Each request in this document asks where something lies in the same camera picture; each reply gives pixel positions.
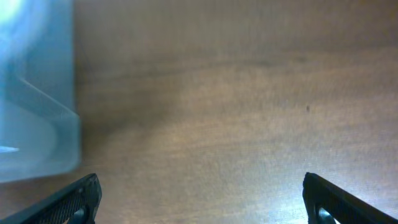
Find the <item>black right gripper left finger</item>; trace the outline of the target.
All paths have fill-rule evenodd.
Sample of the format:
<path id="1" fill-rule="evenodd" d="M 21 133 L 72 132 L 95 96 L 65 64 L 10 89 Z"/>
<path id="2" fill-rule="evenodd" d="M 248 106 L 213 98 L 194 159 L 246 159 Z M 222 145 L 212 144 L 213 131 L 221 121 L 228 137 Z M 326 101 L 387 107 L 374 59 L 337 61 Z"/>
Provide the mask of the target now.
<path id="1" fill-rule="evenodd" d="M 1 224 L 94 224 L 101 198 L 98 176 L 88 174 Z"/>

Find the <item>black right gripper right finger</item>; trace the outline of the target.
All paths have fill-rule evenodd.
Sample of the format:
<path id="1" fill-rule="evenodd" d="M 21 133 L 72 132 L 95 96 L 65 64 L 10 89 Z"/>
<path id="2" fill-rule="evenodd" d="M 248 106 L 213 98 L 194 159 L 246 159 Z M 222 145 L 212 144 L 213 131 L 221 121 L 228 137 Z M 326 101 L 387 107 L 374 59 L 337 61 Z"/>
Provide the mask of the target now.
<path id="1" fill-rule="evenodd" d="M 305 174 L 302 196 L 308 224 L 397 224 L 396 218 L 314 173 Z"/>

